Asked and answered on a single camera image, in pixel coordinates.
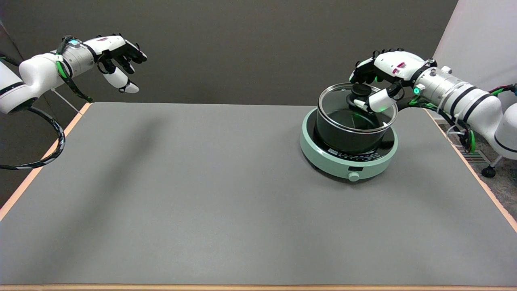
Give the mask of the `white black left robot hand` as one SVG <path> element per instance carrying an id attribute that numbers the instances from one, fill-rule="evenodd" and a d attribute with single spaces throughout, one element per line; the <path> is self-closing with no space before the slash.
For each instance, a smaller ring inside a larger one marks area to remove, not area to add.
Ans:
<path id="1" fill-rule="evenodd" d="M 138 44 L 131 43 L 122 35 L 114 34 L 94 39 L 92 48 L 98 56 L 98 70 L 118 92 L 135 94 L 140 90 L 128 77 L 128 74 L 135 73 L 133 63 L 142 64 L 147 61 L 147 55 Z"/>

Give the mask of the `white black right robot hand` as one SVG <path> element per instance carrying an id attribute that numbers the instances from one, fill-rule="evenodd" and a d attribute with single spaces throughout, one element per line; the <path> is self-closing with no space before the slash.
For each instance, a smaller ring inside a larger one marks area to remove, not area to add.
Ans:
<path id="1" fill-rule="evenodd" d="M 390 86 L 367 99 L 351 99 L 349 104 L 368 113 L 381 113 L 399 101 L 399 91 L 414 87 L 419 76 L 432 66 L 432 61 L 403 49 L 374 51 L 372 57 L 356 64 L 349 81 L 357 84 L 387 81 Z"/>

